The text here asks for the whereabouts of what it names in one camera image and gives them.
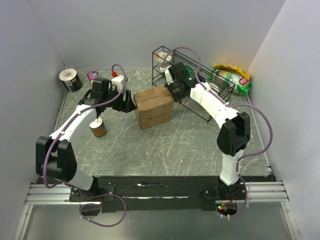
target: cable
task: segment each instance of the cable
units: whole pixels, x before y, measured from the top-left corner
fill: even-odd
[[[233,195],[232,199],[228,202],[224,202],[221,204],[221,206],[227,206],[229,204],[232,204],[232,202],[236,199],[236,195]]]
[[[68,127],[73,123],[73,121],[74,121],[79,115],[81,115],[82,113],[84,113],[85,111],[88,111],[88,110],[90,110],[90,109],[94,109],[94,108],[97,108],[97,107],[101,107],[101,106],[107,105],[107,104],[113,102],[114,100],[116,100],[116,99],[123,93],[123,91],[124,91],[124,89],[125,89],[125,87],[126,87],[126,83],[127,83],[127,81],[128,81],[128,78],[127,78],[127,75],[126,75],[126,72],[125,72],[124,68],[123,68],[120,64],[117,64],[117,63],[116,63],[116,64],[112,65],[111,70],[114,71],[114,67],[116,67],[116,66],[121,69],[122,74],[123,74],[123,77],[124,77],[124,79],[125,79],[124,84],[123,84],[123,86],[122,86],[122,88],[121,88],[121,91],[119,91],[119,93],[118,93],[114,98],[112,98],[111,100],[106,101],[106,102],[103,102],[103,103],[100,103],[100,104],[96,104],[96,105],[93,105],[93,106],[89,106],[89,107],[81,110],[81,111],[80,111],[80,114],[75,114],[75,115],[65,124],[64,128],[61,130],[61,132],[57,135],[57,137],[56,137],[56,138],[53,140],[53,142],[51,143],[51,145],[50,145],[50,147],[49,147],[49,149],[48,149],[48,151],[46,152],[46,155],[45,155],[44,164],[43,164],[43,173],[42,173],[42,175],[43,175],[43,183],[44,183],[44,185],[45,185],[45,187],[46,187],[47,189],[52,189],[52,188],[54,188],[55,186],[57,186],[58,184],[62,184],[62,183],[63,183],[63,181],[57,181],[57,182],[55,182],[54,184],[49,185],[49,184],[48,184],[48,176],[47,176],[47,167],[48,167],[49,157],[50,157],[50,155],[51,155],[52,149],[54,148],[55,144],[56,144],[57,141],[60,139],[60,137],[63,135],[62,132],[66,131],[66,130],[68,129]],[[69,186],[69,187],[71,187],[71,188],[77,189],[75,186],[73,186],[73,185],[71,185],[71,184],[65,183],[65,185],[67,185],[67,186]],[[79,189],[78,189],[78,191],[79,191],[84,197],[88,197],[83,191],[81,191],[81,190],[79,190]],[[101,227],[113,227],[113,226],[116,226],[116,225],[118,225],[119,223],[121,223],[121,222],[123,221],[123,219],[125,218],[126,214],[127,214],[127,206],[126,206],[125,201],[124,201],[120,196],[115,195],[115,194],[102,194],[102,195],[98,195],[98,196],[94,196],[94,197],[91,197],[91,196],[89,196],[89,197],[91,197],[91,198],[94,199],[94,198],[110,197],[110,196],[120,199],[120,200],[122,201],[122,203],[123,203],[123,206],[124,206],[123,216],[122,216],[122,218],[121,218],[118,222],[116,222],[116,223],[114,223],[114,224],[111,224],[111,225],[105,225],[105,224],[101,224],[101,223],[95,222],[95,221],[93,221],[93,220],[91,220],[91,219],[83,216],[83,215],[82,215],[82,212],[81,212],[82,208],[83,208],[84,206],[88,206],[88,205],[95,205],[95,206],[96,206],[96,204],[94,204],[94,203],[88,203],[88,204],[85,204],[85,205],[83,205],[83,206],[80,207],[79,213],[80,213],[81,218],[84,218],[85,220],[87,220],[87,221],[89,221],[89,222],[91,222],[91,223],[93,223],[93,224],[96,224],[96,225],[98,225],[98,226],[101,226]]]
[[[112,65],[112,67],[111,67],[111,70],[112,70],[112,71],[114,71],[114,67],[115,67],[115,66],[118,66],[118,67],[121,69],[122,74],[123,74],[123,77],[124,77],[124,79],[125,79],[124,84],[123,84],[123,86],[122,86],[122,88],[121,88],[121,91],[119,91],[119,93],[118,93],[114,98],[112,98],[112,99],[109,100],[109,101],[106,101],[106,102],[103,102],[103,103],[100,103],[100,104],[96,104],[96,105],[93,105],[93,106],[90,106],[90,107],[87,107],[87,108],[81,110],[81,111],[80,111],[80,114],[84,113],[84,112],[87,111],[87,110],[94,109],[94,108],[101,107],[101,106],[107,105],[107,104],[109,104],[109,103],[112,103],[114,100],[116,100],[116,99],[122,94],[122,92],[124,91],[124,89],[125,89],[125,87],[126,87],[126,83],[127,83],[127,81],[128,81],[128,78],[127,78],[127,75],[126,75],[126,73],[125,73],[125,70],[124,70],[123,67],[122,67],[121,65],[119,65],[119,64],[114,64],[114,65]],[[53,140],[53,142],[51,143],[48,151],[46,152],[45,159],[44,159],[44,164],[43,164],[43,173],[42,173],[42,175],[43,175],[44,185],[45,185],[45,187],[46,187],[47,189],[51,189],[51,188],[55,187],[56,185],[62,183],[62,181],[58,181],[58,182],[56,182],[56,183],[54,183],[54,184],[52,184],[52,185],[49,185],[49,184],[48,184],[48,177],[47,177],[48,161],[49,161],[49,157],[50,157],[50,155],[51,155],[52,149],[54,148],[55,144],[56,144],[57,141],[60,139],[60,137],[63,135],[62,132],[66,131],[66,130],[68,129],[68,127],[73,123],[73,121],[74,121],[78,116],[79,116],[78,114],[75,114],[75,115],[70,119],[70,121],[68,121],[68,122],[65,124],[64,128],[63,128],[63,129],[61,130],[61,132],[57,135],[57,137]]]
[[[121,222],[123,221],[123,219],[125,218],[126,214],[127,214],[127,205],[126,205],[125,201],[122,199],[122,197],[120,197],[120,196],[118,196],[118,195],[115,195],[115,194],[102,194],[102,195],[95,196],[95,198],[99,198],[99,197],[115,197],[115,198],[118,198],[118,199],[120,199],[120,200],[122,201],[123,206],[124,206],[124,212],[123,212],[123,215],[122,215],[122,217],[120,218],[120,220],[117,221],[117,222],[114,223],[114,224],[102,224],[102,223],[93,221],[93,220],[91,220],[90,218],[87,218],[86,216],[84,216],[84,215],[82,214],[82,209],[83,209],[85,206],[97,206],[97,204],[95,204],[95,203],[87,203],[87,204],[82,205],[82,206],[79,208],[80,218],[81,218],[81,219],[85,219],[85,220],[87,220],[87,221],[90,222],[90,223],[93,223],[93,224],[95,224],[95,225],[98,225],[98,226],[100,226],[100,227],[105,227],[105,228],[114,227],[114,226],[118,225],[119,223],[121,223]]]
[[[198,67],[196,68],[194,75],[195,75],[195,78],[196,78],[197,82],[198,82],[205,90],[207,90],[207,87],[200,81],[200,79],[199,79],[199,77],[198,77],[198,72],[199,72],[200,66],[201,66],[200,56],[199,56],[199,54],[198,54],[196,51],[194,51],[193,49],[191,49],[191,48],[189,48],[189,47],[185,47],[185,46],[175,47],[174,49],[170,50],[170,51],[166,54],[166,56],[165,56],[164,59],[163,59],[163,63],[162,63],[162,65],[161,65],[161,67],[162,67],[162,68],[164,67],[165,61],[166,61],[167,57],[169,56],[169,54],[171,54],[173,51],[175,51],[175,50],[177,50],[177,49],[186,49],[186,50],[189,50],[189,51],[193,52],[193,53],[196,55],[196,57],[198,58],[199,65],[198,65]],[[239,157],[238,160],[236,161],[236,172],[237,172],[237,174],[238,174],[238,176],[239,176],[240,181],[243,183],[245,199],[244,199],[244,204],[243,204],[243,206],[241,207],[241,209],[240,209],[239,211],[237,211],[236,214],[230,216],[230,218],[231,218],[231,217],[235,217],[235,216],[237,216],[238,214],[240,214],[240,213],[245,209],[245,207],[246,207],[246,205],[247,205],[247,201],[248,201],[248,190],[247,190],[246,182],[245,182],[245,180],[242,178],[242,176],[240,175],[240,162],[241,162],[241,160],[244,159],[244,158],[247,158],[247,157],[252,157],[252,156],[260,155],[260,154],[263,154],[264,152],[266,152],[266,151],[270,148],[270,145],[271,145],[271,143],[272,143],[274,134],[273,134],[273,130],[272,130],[272,127],[271,127],[271,124],[270,124],[268,118],[267,118],[266,115],[265,115],[259,108],[257,108],[256,106],[251,105],[251,104],[235,104],[235,105],[229,105],[229,104],[227,104],[220,96],[218,96],[215,92],[213,92],[212,90],[209,90],[208,92],[209,92],[210,94],[212,94],[216,99],[218,99],[218,100],[219,100],[222,104],[224,104],[226,107],[229,107],[229,108],[249,107],[249,108],[252,108],[252,109],[256,110],[256,111],[263,117],[263,119],[265,120],[265,122],[266,122],[266,124],[267,124],[267,126],[268,126],[268,128],[269,128],[269,132],[270,132],[269,142],[268,142],[267,146],[266,146],[263,150],[261,150],[261,151],[259,151],[259,152],[255,152],[255,153],[250,153],[250,154],[243,155],[243,156]]]

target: cardboard box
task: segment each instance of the cardboard box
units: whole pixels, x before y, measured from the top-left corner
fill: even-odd
[[[136,105],[135,114],[142,130],[170,121],[174,100],[165,86],[138,92],[133,96],[133,100]]]

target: can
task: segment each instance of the can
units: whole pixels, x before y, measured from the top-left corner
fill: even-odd
[[[94,83],[94,79],[99,77],[99,73],[97,71],[90,71],[90,72],[88,72],[87,77],[89,79],[89,82],[91,84],[93,84]]]
[[[76,92],[82,87],[82,81],[80,80],[77,71],[72,68],[60,72],[59,79],[69,92]]]
[[[96,120],[91,122],[89,128],[91,129],[93,135],[98,138],[101,138],[107,134],[107,128],[101,117],[98,117]]]

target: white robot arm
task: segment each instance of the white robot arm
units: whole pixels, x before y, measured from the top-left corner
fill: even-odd
[[[178,102],[190,97],[199,103],[216,121],[220,130],[217,144],[222,151],[222,171],[220,179],[227,185],[235,184],[238,179],[237,160],[250,140],[250,118],[246,112],[239,113],[227,107],[207,90],[210,86],[203,82],[206,89],[189,76],[183,63],[177,63],[164,69],[166,87],[173,99]]]
[[[89,124],[106,108],[113,108],[116,111],[125,113],[131,112],[136,108],[132,102],[131,92],[129,90],[124,90],[116,100],[107,105],[103,104],[120,94],[120,91],[123,90],[124,81],[125,79],[121,75],[114,77],[112,80],[96,78],[93,81],[92,89],[88,90],[79,101],[78,106],[69,119],[49,137],[41,136],[37,140],[35,158],[36,172],[38,175],[43,175],[45,157],[49,151],[49,146],[59,137],[52,150],[52,152],[57,151],[57,156],[51,154],[48,160],[46,169],[47,176],[69,183],[93,195],[97,193],[98,183],[95,177],[81,171],[77,166],[72,145],[75,144]],[[71,119],[73,119],[75,115],[78,117],[71,122]]]

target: floor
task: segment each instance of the floor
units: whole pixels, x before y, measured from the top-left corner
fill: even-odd
[[[83,86],[77,92],[68,92],[58,126],[69,118],[91,87],[88,72],[78,71]],[[129,79],[127,89],[133,94],[153,87],[151,70],[127,70],[126,73]],[[99,75],[112,78],[110,70],[99,70]],[[245,97],[235,94],[229,102],[248,103]],[[193,100],[184,99],[184,103],[202,116],[209,117]],[[260,151],[262,147],[251,111],[246,107],[238,110],[246,111],[251,117],[251,140],[244,153]],[[222,153],[216,143],[220,130],[218,125],[214,120],[207,124],[178,103],[174,104],[168,123],[146,130],[139,128],[134,112],[123,113],[107,108],[101,117],[108,129],[106,136],[97,138],[88,128],[73,146],[78,166],[90,175],[218,176],[221,172]],[[246,176],[267,176],[264,156],[244,159],[241,172]]]

